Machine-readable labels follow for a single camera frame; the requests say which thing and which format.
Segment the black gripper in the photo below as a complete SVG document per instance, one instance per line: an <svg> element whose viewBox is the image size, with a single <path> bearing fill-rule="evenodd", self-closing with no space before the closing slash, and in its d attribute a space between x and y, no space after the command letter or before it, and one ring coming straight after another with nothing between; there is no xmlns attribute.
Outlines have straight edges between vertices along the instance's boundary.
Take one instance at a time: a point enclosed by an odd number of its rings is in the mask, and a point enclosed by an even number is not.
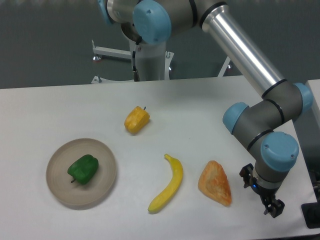
<svg viewBox="0 0 320 240"><path fill-rule="evenodd" d="M274 182L268 182L261 178L253 176L254 166L249 163L245 165L239 172L243 179L243 187L251 187L252 190L261 198L261 202L265 207L264 215L271 215L273 218L282 214L285 203L280 199L276 199L276 192L279 185Z"/></svg>

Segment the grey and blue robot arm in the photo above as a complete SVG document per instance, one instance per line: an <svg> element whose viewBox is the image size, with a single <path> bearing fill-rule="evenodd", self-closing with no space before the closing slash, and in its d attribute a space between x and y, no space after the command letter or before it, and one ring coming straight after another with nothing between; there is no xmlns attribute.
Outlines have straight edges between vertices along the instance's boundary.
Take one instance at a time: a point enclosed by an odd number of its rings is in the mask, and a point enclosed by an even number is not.
<svg viewBox="0 0 320 240"><path fill-rule="evenodd" d="M100 0L107 24L119 23L133 42L133 79L165 78L165 45L178 33L199 26L210 34L260 94L254 106L235 103L223 115L228 131L254 157L240 171L244 186L260 196L265 213L279 216L285 207L276 192L295 165L297 141L276 128L311 108L313 95L302 83L288 82L252 43L224 0Z"/></svg>

